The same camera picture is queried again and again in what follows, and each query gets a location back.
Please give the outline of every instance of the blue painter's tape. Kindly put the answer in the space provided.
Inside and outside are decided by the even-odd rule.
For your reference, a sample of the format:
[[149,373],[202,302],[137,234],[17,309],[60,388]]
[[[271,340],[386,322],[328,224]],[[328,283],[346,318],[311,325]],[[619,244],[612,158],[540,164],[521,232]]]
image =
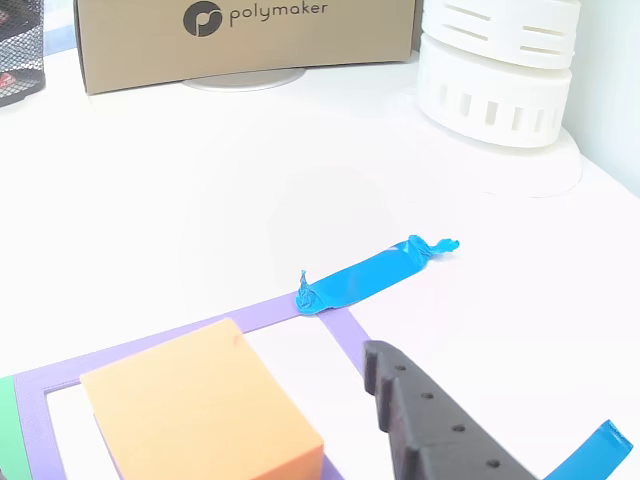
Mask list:
[[605,480],[632,449],[631,442],[607,420],[546,480]]
[[433,255],[453,252],[460,243],[440,240],[430,247],[417,235],[382,253],[309,285],[302,272],[296,304],[300,313],[314,315],[327,308],[346,307],[418,273]]

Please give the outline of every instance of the black 3d printed part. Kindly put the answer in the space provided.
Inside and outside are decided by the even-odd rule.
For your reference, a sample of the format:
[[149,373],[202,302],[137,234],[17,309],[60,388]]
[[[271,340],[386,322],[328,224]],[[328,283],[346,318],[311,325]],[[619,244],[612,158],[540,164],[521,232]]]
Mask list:
[[396,480],[535,480],[392,345],[365,343],[364,379],[389,434]]

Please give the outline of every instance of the orange foam block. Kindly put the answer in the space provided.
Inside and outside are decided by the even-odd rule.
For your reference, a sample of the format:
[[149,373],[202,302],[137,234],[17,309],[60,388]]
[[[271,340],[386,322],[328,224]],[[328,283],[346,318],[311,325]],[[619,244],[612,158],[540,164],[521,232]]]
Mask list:
[[322,438],[231,320],[81,381],[126,480],[321,477]]

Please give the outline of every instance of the white desk surface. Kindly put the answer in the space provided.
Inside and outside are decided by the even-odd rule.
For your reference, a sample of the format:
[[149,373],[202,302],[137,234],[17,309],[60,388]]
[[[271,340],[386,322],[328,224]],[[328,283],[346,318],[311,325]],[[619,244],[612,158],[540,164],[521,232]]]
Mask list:
[[[640,442],[640,200],[592,163],[553,198],[460,188],[450,134],[408,113],[415,64],[91,98],[75,51],[46,66],[44,92],[0,110],[0,376],[290,292],[302,268],[318,279],[415,233],[461,247],[354,306],[371,337],[539,477],[608,418]],[[611,478],[640,478],[640,454]]]

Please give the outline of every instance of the purple 3d printed frame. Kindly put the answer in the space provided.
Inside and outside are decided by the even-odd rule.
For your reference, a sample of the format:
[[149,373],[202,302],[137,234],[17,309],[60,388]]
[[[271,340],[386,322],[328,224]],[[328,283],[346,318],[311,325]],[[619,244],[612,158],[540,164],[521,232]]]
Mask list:
[[[249,333],[298,317],[300,313],[295,297],[295,292],[290,293],[167,332],[15,375],[18,411],[32,480],[66,480],[49,415],[48,394],[79,385],[80,375],[206,327],[223,318],[232,318],[244,333]],[[318,317],[362,374],[362,348],[369,337],[355,317],[346,308],[327,310],[319,313]],[[322,480],[343,480],[327,457]]]

